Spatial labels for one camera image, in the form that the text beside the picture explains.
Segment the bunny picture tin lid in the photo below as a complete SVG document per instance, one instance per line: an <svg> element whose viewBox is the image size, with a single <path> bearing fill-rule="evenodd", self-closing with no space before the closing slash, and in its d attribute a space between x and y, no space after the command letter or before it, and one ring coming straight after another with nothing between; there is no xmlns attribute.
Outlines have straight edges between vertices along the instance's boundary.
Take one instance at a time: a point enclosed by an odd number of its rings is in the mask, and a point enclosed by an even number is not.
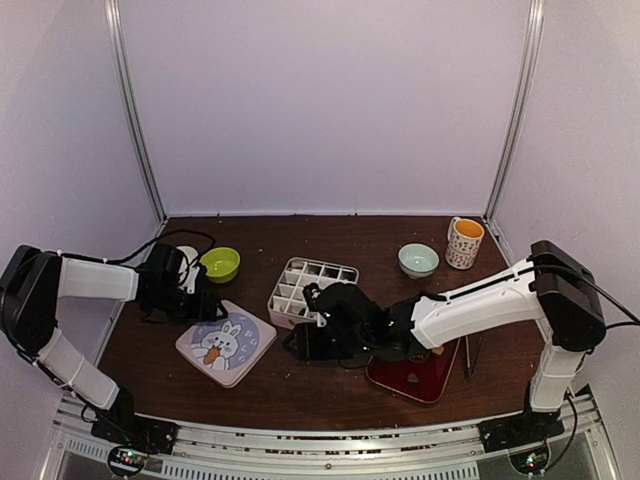
<svg viewBox="0 0 640 480"><path fill-rule="evenodd" d="M190 327L176 350L198 371L224 388L235 387L277 339L276 329L238 305L223 300L227 317Z"/></svg>

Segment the metal tongs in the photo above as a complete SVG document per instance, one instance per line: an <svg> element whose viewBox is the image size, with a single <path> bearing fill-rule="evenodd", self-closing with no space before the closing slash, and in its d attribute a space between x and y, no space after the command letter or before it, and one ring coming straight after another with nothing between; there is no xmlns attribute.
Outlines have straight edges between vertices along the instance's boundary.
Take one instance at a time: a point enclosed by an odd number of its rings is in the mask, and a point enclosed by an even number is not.
<svg viewBox="0 0 640 480"><path fill-rule="evenodd" d="M484 341L482 333L467 335L464 337L465 378L471 379L476 371Z"/></svg>

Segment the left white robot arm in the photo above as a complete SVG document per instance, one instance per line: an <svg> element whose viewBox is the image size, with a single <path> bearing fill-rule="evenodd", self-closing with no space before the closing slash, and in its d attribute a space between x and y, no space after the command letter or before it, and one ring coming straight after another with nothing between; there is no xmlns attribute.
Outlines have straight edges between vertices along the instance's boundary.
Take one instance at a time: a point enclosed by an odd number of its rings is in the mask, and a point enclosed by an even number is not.
<svg viewBox="0 0 640 480"><path fill-rule="evenodd" d="M143 421L135 414L132 394L63 333L58 310L67 298L135 303L144 314L161 312L178 325L228 315L207 290L206 269L189 246L157 243L137 266L29 245L17 248L1 276L2 332L23 360L73 392L123 444L143 436Z"/></svg>

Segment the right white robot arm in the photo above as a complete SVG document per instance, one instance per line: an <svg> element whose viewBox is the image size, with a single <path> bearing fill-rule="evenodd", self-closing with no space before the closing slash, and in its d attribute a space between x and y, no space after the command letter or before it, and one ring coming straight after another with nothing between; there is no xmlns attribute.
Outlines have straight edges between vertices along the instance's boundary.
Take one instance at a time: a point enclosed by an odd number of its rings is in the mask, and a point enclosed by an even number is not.
<svg viewBox="0 0 640 480"><path fill-rule="evenodd" d="M551 424L587 352L606 336L592 273L554 243L531 246L511 268L447 292L422 293L386 309L357 285L303 289L319 322L296 325L284 347L303 361L371 354L383 361L423 355L451 340L521 321L544 319L552 334L528 385L525 410L513 419L519 440L535 440Z"/></svg>

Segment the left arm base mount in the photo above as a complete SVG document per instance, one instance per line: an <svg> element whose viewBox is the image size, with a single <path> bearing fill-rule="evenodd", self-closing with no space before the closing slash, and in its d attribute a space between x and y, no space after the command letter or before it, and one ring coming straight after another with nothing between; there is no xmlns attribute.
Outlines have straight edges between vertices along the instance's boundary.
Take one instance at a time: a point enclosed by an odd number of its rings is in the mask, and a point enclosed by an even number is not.
<svg viewBox="0 0 640 480"><path fill-rule="evenodd" d="M174 422L136 416L129 429L96 419L92 422L91 435L113 444L106 457L111 473L117 478L131 479L156 456L173 452L178 430Z"/></svg>

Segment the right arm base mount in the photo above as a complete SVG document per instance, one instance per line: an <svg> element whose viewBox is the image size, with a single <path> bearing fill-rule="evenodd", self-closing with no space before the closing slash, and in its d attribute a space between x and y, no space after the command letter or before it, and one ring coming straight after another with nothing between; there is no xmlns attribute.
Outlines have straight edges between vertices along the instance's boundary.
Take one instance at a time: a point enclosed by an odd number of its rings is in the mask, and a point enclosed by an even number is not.
<svg viewBox="0 0 640 480"><path fill-rule="evenodd" d="M555 414L521 412L483 421L478 431L485 453L506 451L516 472L533 476L551 465L548 441L565 429Z"/></svg>

